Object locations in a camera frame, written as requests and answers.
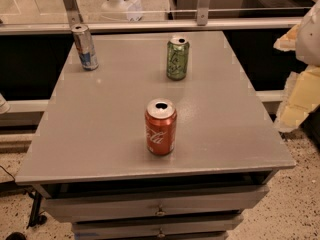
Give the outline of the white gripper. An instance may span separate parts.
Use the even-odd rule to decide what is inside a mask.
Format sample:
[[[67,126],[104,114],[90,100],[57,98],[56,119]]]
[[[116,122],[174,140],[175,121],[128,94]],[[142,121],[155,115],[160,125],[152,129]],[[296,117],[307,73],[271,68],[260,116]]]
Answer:
[[[320,67],[317,67],[320,66],[320,1],[300,25],[294,25],[278,38],[273,47],[284,52],[296,50],[296,58],[309,65],[301,73],[290,73],[276,113],[275,128],[291,132],[320,106]]]

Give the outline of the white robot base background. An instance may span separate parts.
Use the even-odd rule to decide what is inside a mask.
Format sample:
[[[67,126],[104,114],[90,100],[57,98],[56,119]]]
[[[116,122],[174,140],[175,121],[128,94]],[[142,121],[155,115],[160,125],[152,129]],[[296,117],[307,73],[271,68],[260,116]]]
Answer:
[[[101,6],[103,20],[136,22],[142,17],[141,0],[105,0]]]

